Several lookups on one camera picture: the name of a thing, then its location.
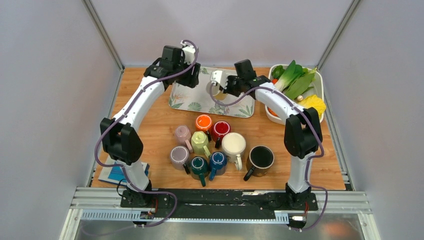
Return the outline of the orange mug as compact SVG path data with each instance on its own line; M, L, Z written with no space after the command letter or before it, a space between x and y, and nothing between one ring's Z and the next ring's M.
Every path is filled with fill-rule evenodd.
M195 119L195 128L197 131L206 133L213 126L212 118L207 114L201 114Z

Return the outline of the pink mug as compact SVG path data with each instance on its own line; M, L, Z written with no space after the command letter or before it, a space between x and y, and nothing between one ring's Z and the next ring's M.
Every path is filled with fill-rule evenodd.
M174 136L176 141L182 145L185 146L189 153L193 153L193 147L191 145L191 131L186 125L180 125L178 126L174 131Z

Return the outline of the light green faceted mug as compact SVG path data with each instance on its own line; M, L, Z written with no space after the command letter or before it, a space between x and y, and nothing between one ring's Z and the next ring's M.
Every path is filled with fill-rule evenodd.
M191 136L191 146L197 156L211 156L209 150L209 138L203 131L195 131Z

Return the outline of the pale yellow mug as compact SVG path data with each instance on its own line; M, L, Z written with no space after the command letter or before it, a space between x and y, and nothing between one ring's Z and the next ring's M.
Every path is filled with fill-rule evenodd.
M216 100L223 101L227 98L228 94L224 93L221 85L216 81L210 81L206 85L206 93L212 95Z

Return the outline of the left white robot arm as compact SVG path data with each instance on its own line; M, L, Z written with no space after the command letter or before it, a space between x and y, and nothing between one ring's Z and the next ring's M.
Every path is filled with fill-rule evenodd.
M199 83L199 50L196 45L183 40L180 47L166 45L162 55L144 72L143 78L124 107L112 118L100 122L100 139L95 150L102 148L122 169L126 185L134 191L133 200L140 207L153 201L149 180L140 157L144 145L138 135L142 120L155 101L173 83L194 88Z

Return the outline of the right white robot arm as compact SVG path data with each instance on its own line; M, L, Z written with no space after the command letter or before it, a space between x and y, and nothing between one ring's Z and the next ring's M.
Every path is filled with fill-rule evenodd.
M289 99L266 76L258 76L249 59L236 62L234 67L236 75L226 77L224 92L239 99L249 95L285 120L284 146L291 155L285 202L298 209L313 188L309 182L312 160L323 149L319 114L315 108L304 108Z

